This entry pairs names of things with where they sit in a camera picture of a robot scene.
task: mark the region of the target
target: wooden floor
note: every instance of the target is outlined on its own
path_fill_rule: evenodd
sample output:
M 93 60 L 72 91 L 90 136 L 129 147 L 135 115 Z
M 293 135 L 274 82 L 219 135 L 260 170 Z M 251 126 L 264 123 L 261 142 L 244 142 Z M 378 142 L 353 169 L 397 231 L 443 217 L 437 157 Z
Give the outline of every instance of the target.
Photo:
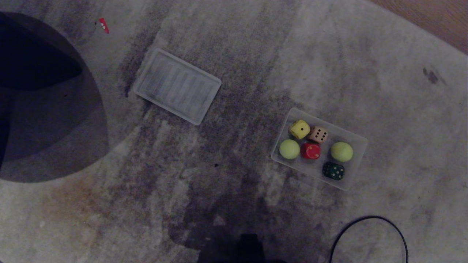
M 370 0 L 468 54 L 468 0 Z

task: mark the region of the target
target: black cable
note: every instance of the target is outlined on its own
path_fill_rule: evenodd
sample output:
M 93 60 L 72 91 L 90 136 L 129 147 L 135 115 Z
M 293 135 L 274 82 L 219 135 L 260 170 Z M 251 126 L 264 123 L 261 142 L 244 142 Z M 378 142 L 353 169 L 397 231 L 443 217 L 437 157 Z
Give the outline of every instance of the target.
M 400 234 L 400 237 L 402 237 L 403 244 L 405 245 L 406 263 L 408 263 L 408 246 L 406 245 L 406 240 L 403 237 L 402 232 L 395 226 L 394 223 L 392 223 L 390 220 L 388 220 L 388 219 L 386 219 L 384 217 L 381 217 L 381 216 L 364 216 L 364 217 L 361 217 L 361 218 L 358 218 L 358 219 L 352 221 L 345 228 L 343 228 L 343 230 L 341 230 L 338 237 L 335 239 L 335 242 L 333 243 L 333 246 L 331 247 L 329 263 L 331 263 L 331 260 L 333 259 L 333 253 L 335 252 L 335 248 L 336 248 L 336 245 L 338 244 L 338 241 L 340 241 L 341 236 L 346 232 L 346 230 L 348 230 L 351 226 L 353 226 L 353 225 L 355 225 L 355 224 L 357 224 L 357 223 L 359 223 L 361 221 L 368 220 L 368 219 L 381 219 L 381 220 L 389 223 L 391 226 L 393 226 L 394 229 L 396 229 L 398 231 L 398 234 Z

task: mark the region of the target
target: ball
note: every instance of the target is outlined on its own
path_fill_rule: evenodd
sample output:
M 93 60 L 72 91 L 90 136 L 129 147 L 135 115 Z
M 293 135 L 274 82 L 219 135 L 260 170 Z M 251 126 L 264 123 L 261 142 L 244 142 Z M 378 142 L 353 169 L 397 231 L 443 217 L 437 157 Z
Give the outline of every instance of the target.
M 299 156 L 300 147 L 295 140 L 287 139 L 279 145 L 279 153 L 288 160 Z
M 351 145 L 345 142 L 337 142 L 331 147 L 331 157 L 340 162 L 351 160 L 353 155 Z

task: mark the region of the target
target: green die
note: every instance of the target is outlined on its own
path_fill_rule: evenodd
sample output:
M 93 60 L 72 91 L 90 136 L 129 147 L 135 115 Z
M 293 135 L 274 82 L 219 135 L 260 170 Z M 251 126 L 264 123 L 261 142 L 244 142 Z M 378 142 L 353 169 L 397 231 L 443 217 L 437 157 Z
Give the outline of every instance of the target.
M 336 163 L 327 162 L 323 165 L 322 173 L 325 177 L 339 181 L 344 177 L 344 167 Z

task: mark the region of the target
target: empty plastic tray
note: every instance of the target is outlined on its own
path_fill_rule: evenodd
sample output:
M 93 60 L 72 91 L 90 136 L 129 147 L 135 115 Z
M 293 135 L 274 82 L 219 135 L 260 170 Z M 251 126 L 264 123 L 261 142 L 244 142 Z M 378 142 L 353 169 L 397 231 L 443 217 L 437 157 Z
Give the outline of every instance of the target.
M 307 141 L 306 139 L 301 139 L 301 140 L 296 139 L 289 133 L 289 127 L 295 121 L 300 120 L 300 119 L 307 122 L 311 128 L 313 128 L 314 126 L 321 126 L 328 130 L 329 136 L 327 138 L 327 141 L 325 141 L 324 143 L 320 145 L 321 155 L 320 155 L 320 158 L 317 160 L 305 159 L 300 155 L 296 159 L 287 160 L 279 154 L 279 145 L 285 139 L 293 139 L 297 141 L 299 145 L 302 145 L 303 143 Z M 339 141 L 347 142 L 353 148 L 353 158 L 351 160 L 342 163 L 342 162 L 338 162 L 334 160 L 331 157 L 329 153 L 330 148 L 334 143 L 339 142 Z M 273 148 L 273 151 L 271 152 L 271 158 L 281 164 L 284 164 L 286 166 L 289 166 L 293 169 L 296 169 L 306 174 L 305 176 L 306 183 L 309 181 L 309 179 L 311 179 L 312 177 L 315 177 L 326 183 L 336 186 L 342 190 L 348 190 L 349 187 L 351 186 L 353 179 L 355 178 L 357 174 L 359 164 L 361 163 L 362 156 L 364 155 L 364 152 L 366 151 L 366 147 L 367 147 L 366 138 L 361 137 L 357 134 L 354 134 L 350 131 L 344 130 L 328 122 L 325 122 L 314 116 L 311 116 L 301 110 L 292 108 L 289 111 L 288 115 L 286 116 L 286 120 L 283 126 L 281 127 L 275 146 Z M 322 174 L 322 167 L 328 161 L 344 166 L 345 173 L 344 173 L 344 177 L 342 180 L 336 181 L 328 177 L 325 177 Z
M 134 92 L 199 125 L 220 86 L 220 79 L 156 49 L 137 79 Z

